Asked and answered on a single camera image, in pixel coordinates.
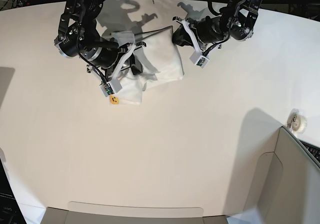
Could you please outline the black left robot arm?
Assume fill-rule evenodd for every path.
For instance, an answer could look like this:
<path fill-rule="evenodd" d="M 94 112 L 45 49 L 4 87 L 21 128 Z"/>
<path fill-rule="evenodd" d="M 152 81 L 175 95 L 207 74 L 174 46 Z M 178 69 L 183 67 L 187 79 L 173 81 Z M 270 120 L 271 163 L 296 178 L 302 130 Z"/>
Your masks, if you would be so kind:
<path fill-rule="evenodd" d="M 213 0 L 207 0 L 207 7 L 213 17 L 200 20 L 191 17 L 173 18 L 180 26 L 172 35 L 172 42 L 180 47 L 199 47 L 207 55 L 219 48 L 230 38 L 244 41 L 253 34 L 258 11 L 263 0 L 228 0 L 227 5 L 216 11 Z"/>

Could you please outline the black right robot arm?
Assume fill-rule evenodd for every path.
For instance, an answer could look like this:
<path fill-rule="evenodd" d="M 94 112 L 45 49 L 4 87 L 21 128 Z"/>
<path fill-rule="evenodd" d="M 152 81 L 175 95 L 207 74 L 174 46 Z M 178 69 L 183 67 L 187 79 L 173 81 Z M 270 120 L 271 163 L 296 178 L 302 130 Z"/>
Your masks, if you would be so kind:
<path fill-rule="evenodd" d="M 87 63 L 88 73 L 107 82 L 131 44 L 100 36 L 96 18 L 103 4 L 104 0 L 67 0 L 54 45 L 67 58 L 79 56 Z"/>

